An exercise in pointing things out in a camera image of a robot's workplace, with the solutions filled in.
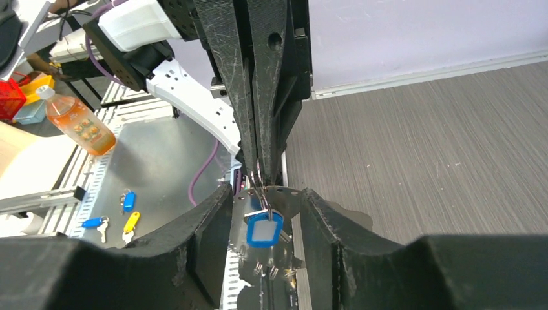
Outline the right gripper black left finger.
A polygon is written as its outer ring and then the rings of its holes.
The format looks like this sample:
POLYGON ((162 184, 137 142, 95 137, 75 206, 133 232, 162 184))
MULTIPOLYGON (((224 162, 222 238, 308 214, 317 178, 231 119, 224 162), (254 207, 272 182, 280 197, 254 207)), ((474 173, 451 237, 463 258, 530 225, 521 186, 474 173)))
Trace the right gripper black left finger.
POLYGON ((76 238, 1 239, 2 309, 218 309, 233 191, 121 249, 76 238))

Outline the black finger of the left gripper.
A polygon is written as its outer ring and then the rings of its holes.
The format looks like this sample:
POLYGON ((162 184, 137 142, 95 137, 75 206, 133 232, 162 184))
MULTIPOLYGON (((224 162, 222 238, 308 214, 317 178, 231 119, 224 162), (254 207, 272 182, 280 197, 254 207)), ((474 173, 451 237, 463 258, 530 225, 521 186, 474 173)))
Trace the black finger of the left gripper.
POLYGON ((252 86, 260 175, 263 182, 274 182, 278 168, 273 114, 282 66, 287 3, 248 1, 248 12, 255 63, 252 86))
POLYGON ((194 4, 233 106, 246 172, 253 174, 256 172, 257 145, 249 66, 242 53, 234 3, 195 1, 194 4))

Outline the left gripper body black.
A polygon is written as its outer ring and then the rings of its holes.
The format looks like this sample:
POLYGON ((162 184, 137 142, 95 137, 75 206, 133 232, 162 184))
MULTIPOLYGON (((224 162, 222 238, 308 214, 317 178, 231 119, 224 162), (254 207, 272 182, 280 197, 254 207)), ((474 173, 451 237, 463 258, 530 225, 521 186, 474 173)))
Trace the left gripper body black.
MULTIPOLYGON (((249 81, 252 95, 255 139, 258 150, 257 125, 252 79, 254 73, 253 43, 249 22, 248 1, 232 1, 235 6, 238 29, 242 40, 242 53, 249 66, 249 81)), ((282 66, 279 76, 274 108, 276 150, 285 144, 292 126, 299 115, 301 102, 311 92, 310 23, 307 1, 285 1, 287 3, 286 32, 282 66)))

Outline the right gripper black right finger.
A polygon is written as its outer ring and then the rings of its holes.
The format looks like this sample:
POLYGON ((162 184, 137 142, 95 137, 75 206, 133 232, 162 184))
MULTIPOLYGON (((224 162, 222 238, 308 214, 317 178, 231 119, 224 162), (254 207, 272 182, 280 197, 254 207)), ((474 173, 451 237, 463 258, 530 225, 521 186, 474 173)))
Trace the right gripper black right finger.
POLYGON ((401 245, 334 209, 300 203, 314 309, 546 309, 547 237, 435 234, 401 245))

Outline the blue capped key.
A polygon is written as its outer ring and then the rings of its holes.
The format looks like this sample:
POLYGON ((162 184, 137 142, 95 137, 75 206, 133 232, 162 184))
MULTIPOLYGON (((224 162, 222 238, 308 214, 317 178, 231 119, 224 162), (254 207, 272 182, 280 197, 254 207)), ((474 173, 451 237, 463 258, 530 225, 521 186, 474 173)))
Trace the blue capped key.
POLYGON ((276 210, 271 214, 268 210, 248 213, 244 216, 247 224, 246 242, 250 247, 268 248, 279 242, 284 226, 284 217, 276 210))

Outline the metal keyring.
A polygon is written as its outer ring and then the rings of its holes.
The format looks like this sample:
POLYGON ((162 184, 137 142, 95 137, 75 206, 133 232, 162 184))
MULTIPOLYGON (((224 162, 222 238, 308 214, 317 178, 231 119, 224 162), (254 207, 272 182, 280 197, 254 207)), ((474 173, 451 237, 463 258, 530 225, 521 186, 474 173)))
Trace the metal keyring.
POLYGON ((255 195, 258 198, 259 202, 260 202, 260 206, 262 207, 263 210, 267 211, 268 220, 272 221, 273 220, 273 211, 272 211, 272 208, 271 208, 271 206, 268 203, 267 198, 266 198, 266 188, 265 188, 265 186, 263 185, 263 182, 262 182, 262 176, 261 176, 261 171, 260 171, 260 162, 259 162, 259 160, 256 160, 255 163, 256 163, 255 168, 250 172, 251 184, 252 184, 253 190, 255 192, 255 195))

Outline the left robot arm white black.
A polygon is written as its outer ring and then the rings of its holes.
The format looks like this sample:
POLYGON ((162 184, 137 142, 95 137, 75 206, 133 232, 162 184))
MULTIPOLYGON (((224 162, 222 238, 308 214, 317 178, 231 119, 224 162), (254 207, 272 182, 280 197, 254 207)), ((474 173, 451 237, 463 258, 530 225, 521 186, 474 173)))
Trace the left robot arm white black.
POLYGON ((281 156, 311 95, 307 1, 112 1, 84 24, 101 72, 188 115, 263 185, 281 180, 281 156), (176 60, 172 39, 197 40, 211 88, 176 60))

